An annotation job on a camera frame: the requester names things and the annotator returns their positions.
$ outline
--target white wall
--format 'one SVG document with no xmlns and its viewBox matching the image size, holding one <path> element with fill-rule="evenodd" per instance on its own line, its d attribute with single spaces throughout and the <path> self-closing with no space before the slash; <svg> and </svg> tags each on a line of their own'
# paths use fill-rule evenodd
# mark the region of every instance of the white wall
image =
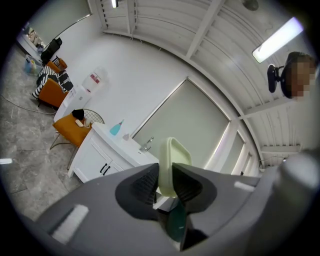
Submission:
<svg viewBox="0 0 320 256">
<path fill-rule="evenodd" d="M 221 92 L 198 71 L 140 41 L 105 34 L 88 44 L 72 64 L 67 64 L 75 85 L 81 84 L 98 66 L 107 70 L 107 85 L 93 95 L 85 108 L 98 112 L 110 127 L 124 119 L 122 129 L 130 134 L 186 77 L 197 84 L 229 119 L 237 116 Z M 250 153 L 257 155 L 246 129 L 240 126 L 240 130 L 250 145 Z"/>
<path fill-rule="evenodd" d="M 80 20 L 58 36 L 62 40 L 62 45 L 52 57 L 54 59 L 57 55 L 62 58 L 68 67 L 71 67 L 70 72 L 73 70 L 74 63 L 78 61 L 77 59 L 102 34 L 102 25 L 96 5 L 97 1 L 89 0 L 88 2 L 92 15 Z"/>
</svg>

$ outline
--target sink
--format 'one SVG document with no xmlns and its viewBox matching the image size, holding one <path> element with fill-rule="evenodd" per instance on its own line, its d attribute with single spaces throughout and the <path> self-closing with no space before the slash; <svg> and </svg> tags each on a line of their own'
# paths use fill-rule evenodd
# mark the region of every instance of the sink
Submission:
<svg viewBox="0 0 320 256">
<path fill-rule="evenodd" d="M 158 163 L 159 160 L 147 151 L 140 151 L 141 147 L 136 141 L 130 138 L 128 141 L 122 140 L 122 150 L 131 158 L 133 158 L 139 165 L 148 165 Z"/>
</svg>

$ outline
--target fluorescent light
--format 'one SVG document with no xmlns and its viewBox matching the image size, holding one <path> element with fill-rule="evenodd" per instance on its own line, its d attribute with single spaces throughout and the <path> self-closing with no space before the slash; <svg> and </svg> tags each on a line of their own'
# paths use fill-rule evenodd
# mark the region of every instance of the fluorescent light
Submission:
<svg viewBox="0 0 320 256">
<path fill-rule="evenodd" d="M 112 7 L 117 8 L 118 6 L 118 0 L 112 0 Z"/>
<path fill-rule="evenodd" d="M 293 17 L 280 27 L 272 36 L 264 41 L 252 53 L 257 62 L 261 63 L 269 56 L 286 45 L 304 30 L 299 21 Z"/>
</svg>

